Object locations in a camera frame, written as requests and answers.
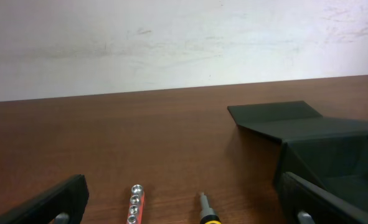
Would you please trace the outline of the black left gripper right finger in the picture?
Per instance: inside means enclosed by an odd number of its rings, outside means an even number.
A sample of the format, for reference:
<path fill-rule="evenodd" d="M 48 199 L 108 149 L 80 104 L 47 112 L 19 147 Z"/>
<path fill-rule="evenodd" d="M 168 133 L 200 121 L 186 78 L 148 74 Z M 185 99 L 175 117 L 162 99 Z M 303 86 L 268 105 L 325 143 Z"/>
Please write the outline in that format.
<path fill-rule="evenodd" d="M 288 223 L 368 224 L 368 213 L 292 172 L 277 185 L 281 208 Z"/>

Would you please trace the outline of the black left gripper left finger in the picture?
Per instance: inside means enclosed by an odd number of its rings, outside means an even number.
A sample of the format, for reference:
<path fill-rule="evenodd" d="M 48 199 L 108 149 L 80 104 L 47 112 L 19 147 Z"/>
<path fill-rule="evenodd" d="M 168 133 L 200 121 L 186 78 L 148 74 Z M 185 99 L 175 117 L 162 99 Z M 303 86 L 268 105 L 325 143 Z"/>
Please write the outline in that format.
<path fill-rule="evenodd" d="M 83 174 L 76 174 L 0 215 L 0 224 L 50 223 L 66 214 L 68 223 L 82 221 L 89 199 Z"/>

